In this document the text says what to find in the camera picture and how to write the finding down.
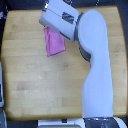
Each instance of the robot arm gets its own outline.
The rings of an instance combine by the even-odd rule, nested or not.
[[[61,0],[46,0],[40,23],[71,42],[77,40],[82,56],[90,62],[90,71],[82,86],[82,118],[112,118],[113,88],[103,16],[94,9],[79,15]]]

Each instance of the pink cloth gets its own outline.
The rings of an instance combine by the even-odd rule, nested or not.
[[[47,56],[51,56],[65,50],[64,38],[60,34],[56,33],[50,27],[45,28],[44,32]]]

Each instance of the tabletop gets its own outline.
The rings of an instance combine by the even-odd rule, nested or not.
[[[85,12],[90,8],[79,8]],[[127,114],[127,58],[117,7],[95,7],[107,24],[114,116]],[[47,57],[41,10],[9,11],[2,41],[4,110],[8,120],[82,117],[82,83],[90,69],[78,42]]]

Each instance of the wooden surface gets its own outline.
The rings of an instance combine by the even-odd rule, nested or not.
[[[127,113],[126,47],[116,7],[96,8],[106,20],[114,90],[114,116]],[[89,63],[78,43],[47,57],[39,11],[10,11],[2,42],[4,110],[7,119],[81,117],[81,88]]]

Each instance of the wooden board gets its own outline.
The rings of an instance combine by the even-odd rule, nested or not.
[[[114,116],[125,116],[127,60],[120,16],[116,7],[95,9],[107,24]],[[79,118],[89,63],[81,57],[77,42],[65,41],[65,52],[47,57],[40,15],[41,10],[36,10],[10,11],[7,16],[1,55],[7,119]]]

